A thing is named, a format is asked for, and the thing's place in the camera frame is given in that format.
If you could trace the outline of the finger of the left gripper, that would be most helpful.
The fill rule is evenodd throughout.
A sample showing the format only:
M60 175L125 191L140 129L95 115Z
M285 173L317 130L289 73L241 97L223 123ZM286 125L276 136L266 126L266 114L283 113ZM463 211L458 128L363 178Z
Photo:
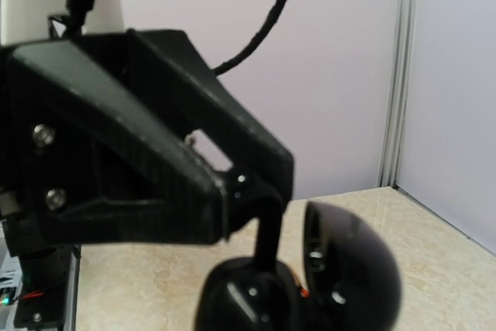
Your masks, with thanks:
M131 91L175 134L203 130L234 164L291 200L291 152L227 92L185 32L131 29L127 50Z

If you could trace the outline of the black earbud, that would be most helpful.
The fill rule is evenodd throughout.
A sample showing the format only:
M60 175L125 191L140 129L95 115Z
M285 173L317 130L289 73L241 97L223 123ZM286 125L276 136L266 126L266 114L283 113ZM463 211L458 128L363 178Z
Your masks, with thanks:
M259 175L240 169L224 173L226 182L227 231L240 231L253 219L259 221L253 266L273 271L281 236L285 205L275 188Z

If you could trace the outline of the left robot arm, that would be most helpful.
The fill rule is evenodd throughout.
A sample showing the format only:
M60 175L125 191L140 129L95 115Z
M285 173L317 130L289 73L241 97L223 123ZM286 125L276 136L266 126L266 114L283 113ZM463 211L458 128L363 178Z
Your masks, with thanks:
M1 0L1 183L14 256L98 243L211 245L259 219L276 257L294 161L180 30L120 0Z

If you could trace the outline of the black earbud charging case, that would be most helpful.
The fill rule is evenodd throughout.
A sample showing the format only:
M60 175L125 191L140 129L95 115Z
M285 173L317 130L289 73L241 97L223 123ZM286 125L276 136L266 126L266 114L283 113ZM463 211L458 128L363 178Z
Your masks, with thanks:
M356 213L324 202L305 206L301 273L255 253L213 267L195 330L392 330L401 274L394 254Z

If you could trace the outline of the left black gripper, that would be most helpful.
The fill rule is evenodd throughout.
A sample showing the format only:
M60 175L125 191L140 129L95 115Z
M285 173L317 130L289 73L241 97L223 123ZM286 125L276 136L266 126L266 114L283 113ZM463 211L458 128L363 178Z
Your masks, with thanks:
M115 78L125 33L1 49L1 185L9 252L79 244L211 245L220 176Z

